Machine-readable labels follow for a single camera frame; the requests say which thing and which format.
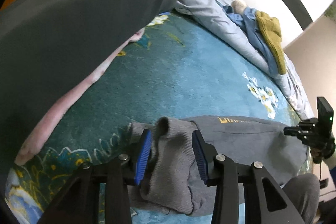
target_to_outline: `gray trousers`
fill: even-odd
[[[306,224],[312,224],[319,205],[320,182],[313,174],[292,178],[283,187]]]

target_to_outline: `silver screw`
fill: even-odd
[[[124,161],[124,160],[127,160],[127,159],[128,159],[128,155],[127,155],[127,154],[120,154],[120,155],[118,156],[118,158],[119,158],[120,160]]]
[[[260,161],[255,161],[253,163],[254,167],[261,169],[263,167],[263,164]]]
[[[226,158],[225,158],[225,156],[224,156],[223,154],[217,154],[217,155],[216,155],[216,159],[219,160],[219,161],[223,161],[223,160],[225,160]]]
[[[82,168],[83,169],[89,169],[90,166],[91,166],[91,163],[89,163],[88,161],[82,163]]]

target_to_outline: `teal floral blanket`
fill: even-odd
[[[123,151],[130,139],[130,122],[201,115],[218,115],[223,122],[231,122],[226,116],[287,125],[299,121],[274,82],[230,46],[188,18],[159,15],[142,39],[121,51],[69,109],[43,150],[26,165],[13,166],[6,202],[20,223],[36,224],[81,163],[100,164]],[[309,168],[306,164],[303,172]],[[211,219],[134,208],[131,213],[133,223],[210,223]]]

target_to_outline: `bed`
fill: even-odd
[[[130,122],[200,115],[257,117],[289,126],[299,121],[273,79],[236,50],[189,16],[160,14],[69,109],[43,150],[25,165],[13,166],[6,202],[20,223],[35,224],[81,163],[104,163],[123,151]],[[311,172],[309,157],[300,170],[305,172]],[[131,213],[134,223],[211,219],[135,208]],[[100,217],[104,223],[102,202]]]

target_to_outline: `beige wall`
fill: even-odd
[[[314,114],[316,96],[324,96],[336,113],[336,23],[321,16],[284,51],[295,65]]]

